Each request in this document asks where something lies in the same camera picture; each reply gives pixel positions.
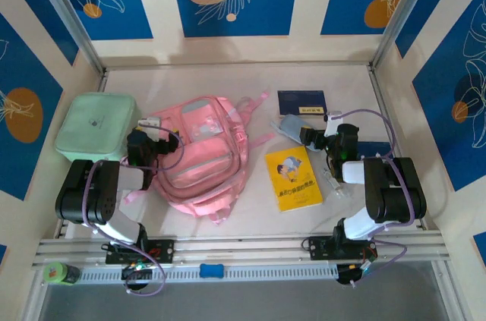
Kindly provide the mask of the mint green storage case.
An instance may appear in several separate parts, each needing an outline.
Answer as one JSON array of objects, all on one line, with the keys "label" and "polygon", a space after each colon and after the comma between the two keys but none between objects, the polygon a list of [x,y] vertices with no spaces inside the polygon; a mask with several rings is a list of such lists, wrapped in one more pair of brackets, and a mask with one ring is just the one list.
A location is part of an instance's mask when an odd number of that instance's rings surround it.
[{"label": "mint green storage case", "polygon": [[68,110],[55,138],[55,149],[69,161],[118,161],[127,155],[127,136],[140,110],[134,97],[116,93],[83,93]]}]

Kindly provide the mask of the green tape roll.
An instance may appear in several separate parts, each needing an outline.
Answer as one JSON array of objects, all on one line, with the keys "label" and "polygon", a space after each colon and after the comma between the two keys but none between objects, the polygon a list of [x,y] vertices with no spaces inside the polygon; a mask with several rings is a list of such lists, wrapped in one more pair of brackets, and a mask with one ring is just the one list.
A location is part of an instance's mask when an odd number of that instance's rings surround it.
[{"label": "green tape roll", "polygon": [[79,268],[61,262],[49,263],[43,270],[43,280],[58,285],[74,285],[80,276]]}]

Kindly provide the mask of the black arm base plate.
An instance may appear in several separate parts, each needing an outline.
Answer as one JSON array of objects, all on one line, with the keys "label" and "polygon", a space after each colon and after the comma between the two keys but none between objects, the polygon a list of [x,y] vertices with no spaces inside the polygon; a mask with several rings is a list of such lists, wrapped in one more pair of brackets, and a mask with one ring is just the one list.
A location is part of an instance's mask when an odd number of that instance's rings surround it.
[{"label": "black arm base plate", "polygon": [[350,260],[358,263],[378,258],[375,243],[371,241],[337,240],[331,236],[308,239],[311,260]]},{"label": "black arm base plate", "polygon": [[[171,264],[174,256],[175,242],[170,239],[154,239],[146,241],[144,245],[144,252],[148,253],[158,263]],[[132,263],[149,264],[151,261],[138,252],[121,247],[119,245],[112,245],[105,243],[101,245],[101,250],[106,252],[106,264],[121,265]]]}]

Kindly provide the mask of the pink backpack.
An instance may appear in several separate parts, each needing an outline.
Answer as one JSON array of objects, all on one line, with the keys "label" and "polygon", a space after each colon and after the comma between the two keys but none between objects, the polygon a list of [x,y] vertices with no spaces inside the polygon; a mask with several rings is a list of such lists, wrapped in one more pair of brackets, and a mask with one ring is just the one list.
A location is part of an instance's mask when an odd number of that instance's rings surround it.
[{"label": "pink backpack", "polygon": [[159,140],[176,133],[176,150],[159,154],[150,167],[148,187],[180,212],[195,218],[225,221],[250,174],[250,152],[273,138],[250,141],[247,127],[255,109],[267,98],[243,98],[234,105],[226,97],[202,96],[152,113]]}]

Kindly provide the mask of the dark blue book yellow label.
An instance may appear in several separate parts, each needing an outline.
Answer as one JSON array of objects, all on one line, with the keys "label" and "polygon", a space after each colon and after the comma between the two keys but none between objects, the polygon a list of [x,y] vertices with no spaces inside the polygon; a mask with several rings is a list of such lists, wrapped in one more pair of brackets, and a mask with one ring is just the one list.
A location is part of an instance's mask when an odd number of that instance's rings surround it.
[{"label": "dark blue book yellow label", "polygon": [[323,116],[327,112],[322,90],[278,90],[279,115]]}]

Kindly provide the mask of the aluminium frame post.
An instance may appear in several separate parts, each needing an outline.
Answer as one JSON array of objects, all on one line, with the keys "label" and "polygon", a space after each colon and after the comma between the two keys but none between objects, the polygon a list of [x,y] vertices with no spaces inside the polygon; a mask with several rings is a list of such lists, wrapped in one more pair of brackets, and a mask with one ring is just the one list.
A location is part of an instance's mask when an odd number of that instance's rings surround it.
[{"label": "aluminium frame post", "polygon": [[84,54],[87,62],[98,74],[99,77],[103,77],[105,73],[105,67],[98,56],[91,39],[84,28],[80,18],[73,8],[70,0],[49,0],[56,13],[61,18],[63,24],[71,34],[72,38]]},{"label": "aluminium frame post", "polygon": [[381,39],[373,58],[369,62],[368,67],[370,72],[375,72],[384,62],[388,51],[395,44],[397,36],[401,32],[416,3],[417,0],[399,1],[396,10],[390,18],[390,22],[383,33],[383,38]]}]

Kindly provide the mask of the blue bone-shaped clip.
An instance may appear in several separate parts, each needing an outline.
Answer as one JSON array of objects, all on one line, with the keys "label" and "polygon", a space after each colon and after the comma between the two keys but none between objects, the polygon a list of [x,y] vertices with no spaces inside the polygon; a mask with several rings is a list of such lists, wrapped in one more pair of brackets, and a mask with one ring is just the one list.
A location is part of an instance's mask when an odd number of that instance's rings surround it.
[{"label": "blue bone-shaped clip", "polygon": [[223,279],[225,267],[223,264],[200,264],[199,276],[201,279]]}]

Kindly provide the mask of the grey-blue pencil case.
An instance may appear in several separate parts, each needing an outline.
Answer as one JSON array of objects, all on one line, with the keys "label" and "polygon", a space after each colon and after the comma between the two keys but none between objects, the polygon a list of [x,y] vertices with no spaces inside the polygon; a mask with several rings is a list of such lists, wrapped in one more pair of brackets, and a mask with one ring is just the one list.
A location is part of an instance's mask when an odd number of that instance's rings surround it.
[{"label": "grey-blue pencil case", "polygon": [[314,129],[313,126],[296,115],[285,115],[279,123],[272,121],[271,126],[278,134],[281,134],[301,145],[301,129],[303,127]]}]

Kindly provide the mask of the aluminium cross rail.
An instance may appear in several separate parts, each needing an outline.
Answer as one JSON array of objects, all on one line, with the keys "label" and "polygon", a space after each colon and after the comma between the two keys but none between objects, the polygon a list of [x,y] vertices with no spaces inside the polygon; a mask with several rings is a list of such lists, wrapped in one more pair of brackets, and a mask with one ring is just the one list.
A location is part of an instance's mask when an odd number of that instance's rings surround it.
[{"label": "aluminium cross rail", "polygon": [[[285,265],[309,263],[311,256],[301,247],[302,236],[285,235],[228,238],[176,238],[172,255],[174,266],[200,263],[227,265]],[[391,231],[375,237],[378,260],[385,262],[407,247],[401,261],[449,261],[450,254],[439,231]],[[75,266],[102,266],[105,252],[100,238],[46,239],[39,243],[32,267],[52,261]]]}]

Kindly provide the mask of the plain dark blue book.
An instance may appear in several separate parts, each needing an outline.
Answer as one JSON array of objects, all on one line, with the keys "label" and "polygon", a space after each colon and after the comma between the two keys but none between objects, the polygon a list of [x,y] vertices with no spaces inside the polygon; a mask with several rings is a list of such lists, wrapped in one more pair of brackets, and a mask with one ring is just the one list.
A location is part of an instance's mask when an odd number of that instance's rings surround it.
[{"label": "plain dark blue book", "polygon": [[388,142],[370,142],[359,141],[358,142],[358,156],[373,157],[377,154],[384,156],[389,153],[391,146]]}]

